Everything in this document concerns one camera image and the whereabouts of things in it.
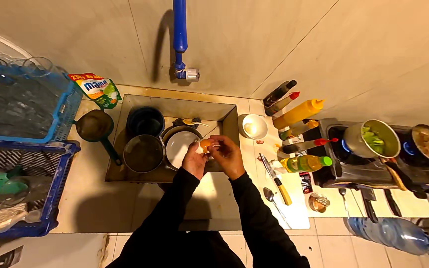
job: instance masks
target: faucet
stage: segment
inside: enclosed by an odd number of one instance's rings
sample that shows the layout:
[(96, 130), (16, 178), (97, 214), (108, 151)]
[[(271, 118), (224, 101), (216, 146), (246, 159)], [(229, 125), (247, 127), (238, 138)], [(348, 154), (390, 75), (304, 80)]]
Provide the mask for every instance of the faucet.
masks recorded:
[(182, 54), (188, 49), (188, 38), (186, 36), (186, 0), (173, 0), (174, 13), (174, 36), (173, 48), (175, 49), (175, 63), (173, 64), (176, 78), (186, 79), (187, 82), (198, 82), (200, 70), (186, 68), (182, 61)]

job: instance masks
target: condiment bottle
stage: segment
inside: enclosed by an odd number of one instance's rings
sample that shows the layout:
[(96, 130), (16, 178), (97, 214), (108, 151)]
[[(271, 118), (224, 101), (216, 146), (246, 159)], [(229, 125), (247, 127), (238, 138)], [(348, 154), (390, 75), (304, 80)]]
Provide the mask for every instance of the condiment bottle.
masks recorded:
[(324, 108), (324, 100), (307, 100), (300, 105), (294, 107), (289, 112), (273, 120), (273, 124), (277, 129), (283, 129), (289, 125), (297, 123), (302, 119), (313, 116)]
[(331, 166), (332, 159), (328, 156), (318, 157), (315, 155), (302, 155), (299, 157), (290, 157), (282, 159), (281, 164), (290, 173), (295, 172), (314, 172), (322, 167)]
[(337, 138), (333, 138), (331, 140), (326, 140), (324, 138), (320, 138), (320, 139), (316, 139), (313, 141), (294, 143), (294, 144), (284, 145), (283, 147), (281, 147), (281, 152), (283, 152), (285, 154), (292, 154), (292, 153), (295, 153), (298, 151), (303, 151), (303, 150), (311, 149), (311, 148), (314, 148), (317, 146), (325, 145), (328, 142), (337, 142), (337, 141), (338, 141)]
[(279, 138), (283, 141), (286, 141), (288, 139), (292, 139), (294, 137), (297, 137), (301, 135), (302, 133), (306, 132), (309, 129), (313, 129), (315, 127), (318, 127), (319, 123), (316, 120), (309, 120), (309, 122), (305, 123), (304, 125), (290, 128), (284, 132), (279, 133)]
[(280, 98), (282, 98), (282, 96), (284, 96), (289, 91), (289, 89), (293, 88), (295, 85), (297, 85), (297, 82), (295, 80), (291, 80), (290, 82), (286, 81), (282, 83), (278, 88), (274, 89), (269, 95), (264, 98), (264, 106), (268, 108), (269, 106), (273, 105)]
[(299, 97), (299, 94), (301, 92), (292, 92), (289, 93), (289, 96), (278, 101), (277, 103), (273, 104), (271, 107), (269, 108), (265, 108), (265, 112), (266, 115), (272, 116), (275, 113), (279, 112), (282, 110), (282, 108), (286, 107), (291, 101), (297, 99), (297, 97)]

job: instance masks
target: hand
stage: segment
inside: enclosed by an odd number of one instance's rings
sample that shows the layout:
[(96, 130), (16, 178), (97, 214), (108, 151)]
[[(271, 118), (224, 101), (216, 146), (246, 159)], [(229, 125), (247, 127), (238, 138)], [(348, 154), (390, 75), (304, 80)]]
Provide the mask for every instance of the hand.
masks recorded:
[(205, 164), (208, 161), (208, 155), (198, 154), (196, 149), (198, 149), (198, 142), (194, 141), (188, 147), (188, 151), (183, 158), (182, 168), (188, 171), (191, 175), (195, 176), (197, 179), (201, 180), (205, 170)]
[(246, 172), (241, 149), (230, 138), (223, 135), (211, 135), (208, 140), (211, 141), (211, 146), (208, 146), (210, 154), (230, 179), (235, 180)]

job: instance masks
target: soy sauce bottle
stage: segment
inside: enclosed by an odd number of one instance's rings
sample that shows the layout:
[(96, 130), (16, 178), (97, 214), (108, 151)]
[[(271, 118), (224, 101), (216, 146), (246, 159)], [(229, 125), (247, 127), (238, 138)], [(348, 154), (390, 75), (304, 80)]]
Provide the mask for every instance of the soy sauce bottle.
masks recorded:
[(282, 83), (278, 88), (274, 89), (269, 95), (264, 98), (264, 107), (268, 108), (274, 103), (276, 103), (289, 91), (289, 89), (293, 88), (295, 85), (297, 85), (297, 82), (295, 80), (291, 80), (290, 82), (286, 81)]

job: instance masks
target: black shirt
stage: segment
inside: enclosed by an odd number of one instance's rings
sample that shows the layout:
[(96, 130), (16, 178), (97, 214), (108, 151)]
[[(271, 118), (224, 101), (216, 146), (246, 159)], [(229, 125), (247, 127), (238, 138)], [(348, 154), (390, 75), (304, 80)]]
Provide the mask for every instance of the black shirt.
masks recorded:
[[(253, 267), (283, 264), (308, 268), (307, 258), (297, 252), (247, 173), (230, 181), (243, 235), (253, 255)], [(245, 267), (219, 232), (178, 231), (186, 204), (199, 183), (195, 176), (180, 168), (172, 186), (130, 236), (120, 256), (107, 267)]]

